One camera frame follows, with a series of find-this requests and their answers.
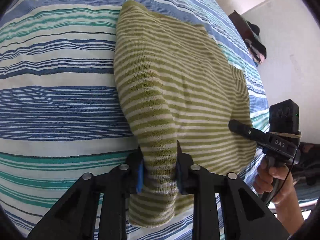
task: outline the blue striped fabric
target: blue striped fabric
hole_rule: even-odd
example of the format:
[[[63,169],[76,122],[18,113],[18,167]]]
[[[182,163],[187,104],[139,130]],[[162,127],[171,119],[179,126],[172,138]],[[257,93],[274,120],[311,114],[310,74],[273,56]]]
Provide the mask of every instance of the blue striped fabric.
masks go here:
[[[109,172],[137,148],[113,76],[115,28],[125,1],[15,0],[0,19],[0,204],[24,235],[83,173]],[[268,128],[259,73],[214,0],[135,1],[204,25],[244,73],[254,127]],[[257,152],[241,174],[249,184],[260,159]],[[222,227],[221,209],[218,215]],[[129,240],[191,239],[191,230],[191,210],[159,228],[127,225]]]

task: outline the metal rivet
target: metal rivet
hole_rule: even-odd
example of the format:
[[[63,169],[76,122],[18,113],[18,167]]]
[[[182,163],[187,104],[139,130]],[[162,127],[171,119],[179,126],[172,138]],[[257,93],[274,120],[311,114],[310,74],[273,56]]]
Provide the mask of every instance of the metal rivet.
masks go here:
[[[127,169],[129,169],[129,165],[128,164],[121,164],[119,166],[119,169],[121,169],[121,171],[126,171]]]
[[[88,179],[91,179],[92,178],[92,174],[89,173],[89,172],[86,172],[82,175],[82,179],[84,180],[88,180]]]
[[[229,179],[236,179],[236,178],[238,178],[238,175],[235,174],[234,172],[230,172],[230,173],[228,173],[228,178]]]
[[[193,171],[199,171],[200,166],[199,166],[198,164],[192,164],[192,165],[190,166],[190,168],[191,168]]]

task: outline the folded shirt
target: folded shirt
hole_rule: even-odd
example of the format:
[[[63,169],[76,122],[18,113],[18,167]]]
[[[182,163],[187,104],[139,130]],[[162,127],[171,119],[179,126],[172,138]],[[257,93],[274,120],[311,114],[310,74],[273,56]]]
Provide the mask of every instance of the folded shirt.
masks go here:
[[[230,119],[252,125],[243,73],[228,64],[202,25],[124,3],[116,26],[114,74],[122,111],[147,174],[129,201],[132,225],[157,227],[190,208],[174,180],[177,140],[211,172],[239,172],[256,143],[231,133]]]

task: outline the bed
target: bed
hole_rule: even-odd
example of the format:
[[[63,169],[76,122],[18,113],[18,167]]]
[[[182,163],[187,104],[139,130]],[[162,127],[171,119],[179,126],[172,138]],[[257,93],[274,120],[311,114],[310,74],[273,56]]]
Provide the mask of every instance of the bed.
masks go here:
[[[0,20],[0,204],[25,236],[83,173],[108,172],[137,148],[113,77],[125,1],[15,0]],[[243,71],[253,126],[268,129],[259,73],[214,0],[135,1],[204,25],[229,64]],[[257,151],[240,174],[248,184],[261,156]],[[159,228],[127,225],[128,239],[190,239],[191,231],[191,210]]]

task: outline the human hand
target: human hand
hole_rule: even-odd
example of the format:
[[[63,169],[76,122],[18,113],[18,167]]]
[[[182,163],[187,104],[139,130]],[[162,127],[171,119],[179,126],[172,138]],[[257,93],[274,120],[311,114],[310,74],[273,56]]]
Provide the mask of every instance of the human hand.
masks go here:
[[[265,158],[262,159],[259,167],[257,168],[258,175],[256,176],[253,187],[258,194],[263,194],[264,192],[271,192],[272,181],[273,178],[280,179],[280,185],[282,185],[285,177],[287,176],[289,169],[287,166],[284,167],[270,167],[269,171],[267,171],[267,161]],[[282,186],[279,193],[273,198],[272,202],[274,204],[279,204],[283,201],[292,191],[294,190],[293,187],[293,178],[292,174],[290,173],[285,181],[284,185]]]

